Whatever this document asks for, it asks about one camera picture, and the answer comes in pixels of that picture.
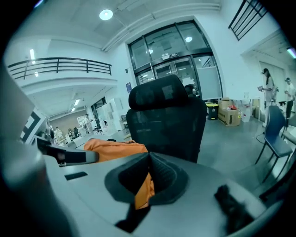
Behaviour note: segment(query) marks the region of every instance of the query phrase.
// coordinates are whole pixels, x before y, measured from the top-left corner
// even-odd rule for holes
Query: gray floor
[[[250,122],[236,127],[225,127],[218,120],[207,120],[197,163],[212,167],[235,180],[254,195],[259,196],[275,182],[287,157],[279,158],[273,172],[264,184],[263,179],[271,168],[274,158],[268,163],[271,150],[266,147],[259,162],[264,141],[262,122],[251,118]]]

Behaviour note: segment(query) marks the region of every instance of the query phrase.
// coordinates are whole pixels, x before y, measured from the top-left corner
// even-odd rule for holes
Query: metal railing
[[[243,38],[262,19],[267,10],[258,0],[243,0],[229,25],[237,40]]]
[[[8,66],[14,79],[35,75],[36,77],[42,73],[61,71],[85,71],[107,73],[111,75],[111,65],[94,60],[71,58],[71,57],[46,57],[34,60],[25,60]]]

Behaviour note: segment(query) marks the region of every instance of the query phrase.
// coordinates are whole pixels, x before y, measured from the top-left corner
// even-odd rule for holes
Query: cardboard box
[[[218,119],[227,127],[238,126],[241,123],[241,112],[239,110],[227,110],[233,105],[233,101],[229,98],[222,98],[218,101]]]

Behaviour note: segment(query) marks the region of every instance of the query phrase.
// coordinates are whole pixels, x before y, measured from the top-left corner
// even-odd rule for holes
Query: chair headrest
[[[180,79],[169,75],[133,88],[129,94],[129,106],[134,110],[158,109],[183,105],[188,95]]]

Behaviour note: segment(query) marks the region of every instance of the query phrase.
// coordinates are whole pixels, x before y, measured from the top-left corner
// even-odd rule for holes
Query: fluorescent light
[[[36,3],[36,5],[34,6],[34,8],[35,7],[38,7],[42,2],[43,2],[43,0],[40,0],[38,3]]]
[[[287,51],[293,58],[296,58],[296,51],[294,48],[288,48]]]
[[[35,55],[34,55],[34,50],[33,49],[30,50],[30,56],[31,56],[31,59],[32,60],[35,59]]]
[[[76,100],[74,106],[78,105],[79,101],[80,99]]]
[[[101,11],[99,16],[102,20],[110,20],[113,16],[113,12],[109,9],[105,9]]]
[[[192,40],[192,37],[187,37],[185,40],[186,42],[190,42]]]

